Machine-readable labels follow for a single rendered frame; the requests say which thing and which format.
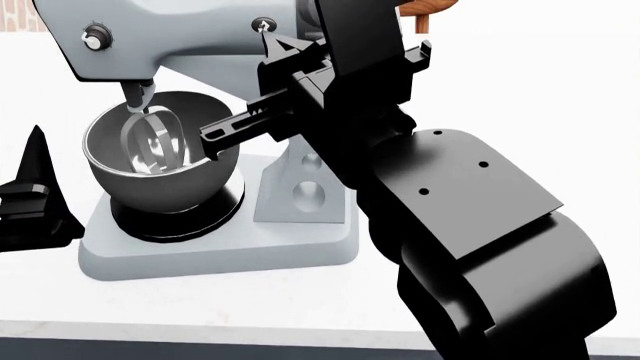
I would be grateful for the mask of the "black bowl clamping plate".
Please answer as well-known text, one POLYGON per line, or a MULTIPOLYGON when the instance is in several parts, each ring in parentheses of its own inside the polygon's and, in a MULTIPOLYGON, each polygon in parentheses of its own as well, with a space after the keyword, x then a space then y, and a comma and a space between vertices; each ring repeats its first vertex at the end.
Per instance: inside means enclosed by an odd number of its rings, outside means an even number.
POLYGON ((111 215, 128 236, 145 242, 170 244, 186 242, 212 233, 238 212, 245 197, 245 183, 227 184, 203 203, 177 213, 134 210, 110 200, 111 215))

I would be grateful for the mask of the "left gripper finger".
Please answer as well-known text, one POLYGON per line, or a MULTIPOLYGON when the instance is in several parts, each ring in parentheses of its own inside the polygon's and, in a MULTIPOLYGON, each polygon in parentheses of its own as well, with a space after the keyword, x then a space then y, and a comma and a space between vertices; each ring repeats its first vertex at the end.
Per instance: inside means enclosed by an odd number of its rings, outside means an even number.
POLYGON ((28 137, 17 173, 17 180, 46 185, 51 190, 50 209, 63 221, 61 232, 69 244, 84 236, 83 225, 69 210, 58 185, 44 132, 35 126, 28 137))

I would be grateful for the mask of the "metal flat beater attachment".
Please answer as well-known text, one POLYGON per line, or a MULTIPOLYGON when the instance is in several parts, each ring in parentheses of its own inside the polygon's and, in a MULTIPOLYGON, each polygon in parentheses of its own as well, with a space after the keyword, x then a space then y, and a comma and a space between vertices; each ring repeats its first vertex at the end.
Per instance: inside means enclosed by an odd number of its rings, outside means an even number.
POLYGON ((160 174, 183 167, 186 143, 179 117, 167 107, 134 113, 120 133, 121 148, 135 173, 160 174))

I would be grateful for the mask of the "grey stand mixer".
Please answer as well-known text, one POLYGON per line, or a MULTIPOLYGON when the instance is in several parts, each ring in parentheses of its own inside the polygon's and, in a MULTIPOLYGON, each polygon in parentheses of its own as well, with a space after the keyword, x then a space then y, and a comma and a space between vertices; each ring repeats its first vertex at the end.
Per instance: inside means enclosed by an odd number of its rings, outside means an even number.
POLYGON ((123 281, 333 266, 358 254, 355 196, 302 137, 278 158, 241 155, 230 185, 223 196, 234 215, 210 233, 169 244, 125 233, 115 203, 102 195, 79 245, 80 269, 123 281))

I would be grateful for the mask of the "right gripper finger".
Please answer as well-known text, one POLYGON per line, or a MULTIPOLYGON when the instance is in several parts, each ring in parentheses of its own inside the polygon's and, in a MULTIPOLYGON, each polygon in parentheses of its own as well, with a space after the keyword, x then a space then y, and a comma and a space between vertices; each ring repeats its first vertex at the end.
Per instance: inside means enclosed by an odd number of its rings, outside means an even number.
POLYGON ((315 41, 262 32, 266 59, 257 68, 260 95, 287 89, 292 83, 310 80, 320 92, 328 86, 328 47, 324 37, 315 41))

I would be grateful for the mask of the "black speed control knob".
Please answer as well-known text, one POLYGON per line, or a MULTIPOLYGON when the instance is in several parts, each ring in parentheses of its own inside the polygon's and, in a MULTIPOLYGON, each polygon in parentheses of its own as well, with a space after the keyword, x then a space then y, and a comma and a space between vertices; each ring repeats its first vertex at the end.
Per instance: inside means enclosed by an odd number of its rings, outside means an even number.
POLYGON ((91 23, 81 35, 81 41, 92 51, 102 51, 111 47, 113 37, 106 26, 99 23, 91 23))

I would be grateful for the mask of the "steel mixing bowl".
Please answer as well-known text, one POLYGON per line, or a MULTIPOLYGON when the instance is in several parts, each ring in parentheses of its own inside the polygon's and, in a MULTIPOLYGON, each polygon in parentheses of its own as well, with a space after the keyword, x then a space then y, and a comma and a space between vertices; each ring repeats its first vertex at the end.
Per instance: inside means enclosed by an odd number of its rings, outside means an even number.
POLYGON ((158 92, 151 104, 167 107, 180 119, 186 140, 185 167, 163 174, 132 170, 120 145, 121 128, 130 116, 124 103, 94 120, 84 134, 83 152, 94 178, 114 200, 144 212, 182 212, 220 191, 235 170, 239 146, 212 161, 206 158, 200 138, 201 127, 232 113, 222 101, 197 92, 158 92))

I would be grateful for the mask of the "brown wooden chair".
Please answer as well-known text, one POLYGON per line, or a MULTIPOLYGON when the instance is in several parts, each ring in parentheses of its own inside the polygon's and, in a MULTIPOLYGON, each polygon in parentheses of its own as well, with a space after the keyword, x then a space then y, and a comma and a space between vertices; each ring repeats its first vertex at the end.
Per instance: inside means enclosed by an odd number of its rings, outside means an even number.
POLYGON ((401 17, 415 18, 415 32, 417 34, 427 34, 429 32, 429 17, 445 11, 459 0, 408 0, 400 5, 399 13, 401 17))

